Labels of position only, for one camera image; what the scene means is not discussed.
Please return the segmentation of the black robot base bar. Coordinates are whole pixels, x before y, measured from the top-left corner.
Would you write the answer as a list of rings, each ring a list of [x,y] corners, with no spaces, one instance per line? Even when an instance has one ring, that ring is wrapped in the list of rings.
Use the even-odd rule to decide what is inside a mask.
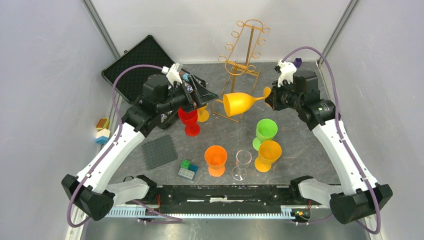
[[[276,214],[281,206],[306,208],[318,202],[292,195],[288,185],[159,185],[141,202],[163,214]]]

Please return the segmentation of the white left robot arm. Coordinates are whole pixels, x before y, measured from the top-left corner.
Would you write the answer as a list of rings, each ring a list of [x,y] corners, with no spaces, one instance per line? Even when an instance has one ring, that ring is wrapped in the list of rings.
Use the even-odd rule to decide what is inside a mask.
[[[163,114],[195,112],[216,99],[218,95],[197,82],[192,74],[183,83],[170,83],[162,74],[149,76],[136,103],[126,111],[104,148],[77,175],[63,177],[61,185],[70,200],[69,207],[75,205],[89,218],[99,221],[116,205],[132,200],[153,203],[157,198],[156,184],[147,177],[142,175],[117,184],[110,184],[110,179],[128,154],[161,124]]]

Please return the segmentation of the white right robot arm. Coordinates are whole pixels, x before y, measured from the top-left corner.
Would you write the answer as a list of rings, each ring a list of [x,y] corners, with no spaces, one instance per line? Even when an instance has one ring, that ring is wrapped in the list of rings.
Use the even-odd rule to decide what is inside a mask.
[[[321,98],[315,72],[281,72],[265,99],[274,111],[293,109],[325,149],[340,184],[329,185],[312,176],[295,178],[289,184],[289,199],[295,204],[312,200],[330,208],[341,224],[377,215],[393,196],[388,184],[380,184],[354,149],[339,113],[339,106]]]

